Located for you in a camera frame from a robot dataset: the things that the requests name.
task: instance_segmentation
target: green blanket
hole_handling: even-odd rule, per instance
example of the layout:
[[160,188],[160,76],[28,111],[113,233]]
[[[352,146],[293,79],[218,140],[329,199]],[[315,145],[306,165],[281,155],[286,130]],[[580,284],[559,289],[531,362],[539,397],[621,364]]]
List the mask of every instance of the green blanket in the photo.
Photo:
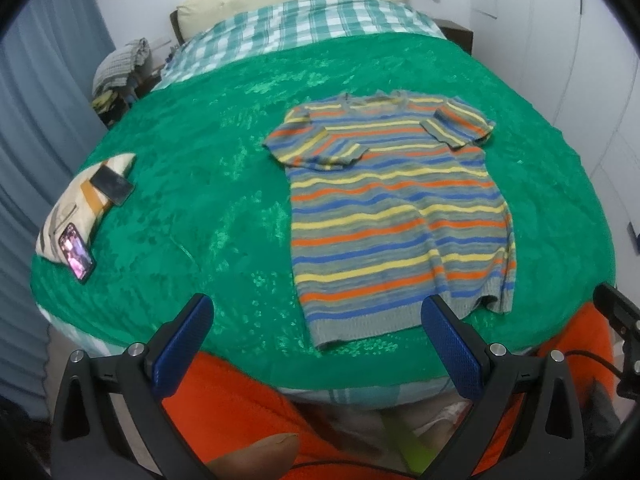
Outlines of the green blanket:
[[34,258],[37,302],[107,342],[145,341],[194,292],[215,303],[203,349],[274,386],[321,390],[444,374],[420,327],[320,352],[292,282],[289,185],[261,146],[286,110],[343,91],[459,96],[497,126],[486,165],[509,203],[518,251],[513,311],[466,318],[511,349],[556,334],[612,282],[609,229],[560,131],[455,44],[413,34],[337,38],[241,60],[153,92],[86,165],[135,152],[136,189],[95,234],[85,285]]

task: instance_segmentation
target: striped shirt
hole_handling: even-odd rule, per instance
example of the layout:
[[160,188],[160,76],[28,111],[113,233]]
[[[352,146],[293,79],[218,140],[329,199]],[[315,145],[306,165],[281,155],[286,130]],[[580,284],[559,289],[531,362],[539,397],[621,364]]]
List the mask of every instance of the striped shirt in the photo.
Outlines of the striped shirt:
[[494,123],[459,99],[396,91],[290,110],[264,145],[291,188],[294,280],[316,346],[511,309],[513,223],[477,146]]

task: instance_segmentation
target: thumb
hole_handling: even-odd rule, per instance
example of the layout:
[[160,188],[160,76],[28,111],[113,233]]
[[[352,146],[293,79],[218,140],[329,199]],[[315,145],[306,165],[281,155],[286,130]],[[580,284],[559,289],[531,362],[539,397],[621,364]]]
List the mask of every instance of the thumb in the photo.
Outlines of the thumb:
[[300,441],[295,433],[268,436],[207,464],[220,480],[278,480],[293,465]]

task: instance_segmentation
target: metal screw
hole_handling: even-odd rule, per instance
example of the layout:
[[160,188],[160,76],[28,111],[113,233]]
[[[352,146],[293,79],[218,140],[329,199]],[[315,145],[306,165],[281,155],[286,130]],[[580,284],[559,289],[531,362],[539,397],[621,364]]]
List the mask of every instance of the metal screw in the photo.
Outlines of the metal screw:
[[556,363],[564,361],[564,354],[559,350],[552,350],[549,355]]
[[84,357],[84,351],[82,350],[75,350],[74,352],[71,353],[71,355],[69,356],[69,360],[72,363],[77,363],[78,361],[82,360],[82,358]]
[[503,355],[505,355],[507,353],[507,348],[505,345],[500,344],[500,343],[492,343],[491,346],[489,346],[489,351],[498,357],[501,357]]
[[145,346],[142,343],[133,343],[127,348],[127,353],[133,357],[142,354],[145,351]]

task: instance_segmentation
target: blue curtain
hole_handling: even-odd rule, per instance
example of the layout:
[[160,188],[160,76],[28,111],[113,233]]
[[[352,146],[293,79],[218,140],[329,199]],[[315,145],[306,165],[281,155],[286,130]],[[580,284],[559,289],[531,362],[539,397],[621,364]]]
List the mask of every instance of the blue curtain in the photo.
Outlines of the blue curtain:
[[48,324],[31,297],[35,239],[106,132],[90,106],[114,50],[95,0],[30,0],[0,41],[0,395],[48,417]]

